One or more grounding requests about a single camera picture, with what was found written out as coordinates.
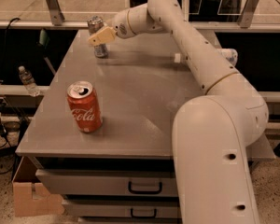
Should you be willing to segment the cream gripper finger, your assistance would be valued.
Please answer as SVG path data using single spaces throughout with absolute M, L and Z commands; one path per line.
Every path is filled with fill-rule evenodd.
M 115 40 L 117 32 L 110 26 L 104 26 L 97 32 L 89 32 L 90 36 L 88 42 L 92 46 L 99 46 L 101 44 L 110 43 Z

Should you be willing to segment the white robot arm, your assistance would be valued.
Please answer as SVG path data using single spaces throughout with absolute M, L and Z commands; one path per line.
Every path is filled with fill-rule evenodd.
M 119 12 L 92 45 L 166 31 L 203 91 L 177 111 L 172 130 L 183 224 L 260 224 L 246 149 L 261 138 L 268 107 L 245 77 L 185 18 L 177 0 Z

